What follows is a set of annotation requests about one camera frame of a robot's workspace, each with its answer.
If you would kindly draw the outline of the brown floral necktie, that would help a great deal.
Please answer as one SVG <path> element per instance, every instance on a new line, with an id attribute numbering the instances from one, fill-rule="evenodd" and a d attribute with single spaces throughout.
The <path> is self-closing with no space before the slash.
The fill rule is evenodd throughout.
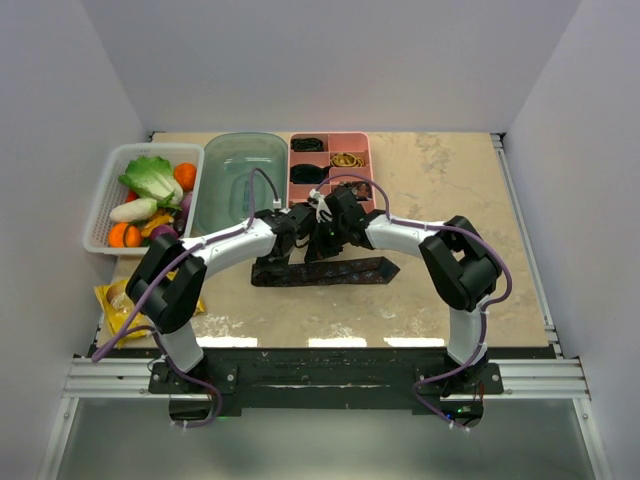
<path id="1" fill-rule="evenodd" d="M 251 270 L 255 287 L 293 288 L 331 285 L 385 285 L 401 269 L 386 257 L 275 265 L 258 259 Z"/>

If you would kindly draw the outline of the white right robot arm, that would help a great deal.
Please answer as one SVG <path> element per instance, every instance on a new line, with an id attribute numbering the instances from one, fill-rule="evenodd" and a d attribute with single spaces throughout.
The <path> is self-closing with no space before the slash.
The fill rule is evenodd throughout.
<path id="1" fill-rule="evenodd" d="M 445 369 L 448 386 L 469 392 L 481 380 L 476 364 L 486 353 L 486 315 L 482 312 L 495 291 L 503 268 L 468 219 L 456 216 L 442 223 L 395 217 L 382 210 L 365 211 L 344 186 L 324 195 L 309 192 L 316 227 L 309 235 L 307 263 L 339 255 L 351 245 L 388 250 L 424 261 L 436 292 L 449 306 L 450 337 Z"/>

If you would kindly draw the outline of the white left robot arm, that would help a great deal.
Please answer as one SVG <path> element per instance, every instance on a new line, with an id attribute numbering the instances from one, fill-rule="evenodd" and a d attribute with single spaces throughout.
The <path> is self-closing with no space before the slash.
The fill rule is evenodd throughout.
<path id="1" fill-rule="evenodd" d="M 158 332 L 158 344 L 175 365 L 171 378 L 185 392 L 207 380 L 204 352 L 191 325 L 204 282 L 245 260 L 261 272 L 280 277 L 296 243 L 316 225 L 315 210 L 305 204 L 257 216 L 215 234 L 178 240 L 163 234 L 152 241 L 125 288 Z"/>

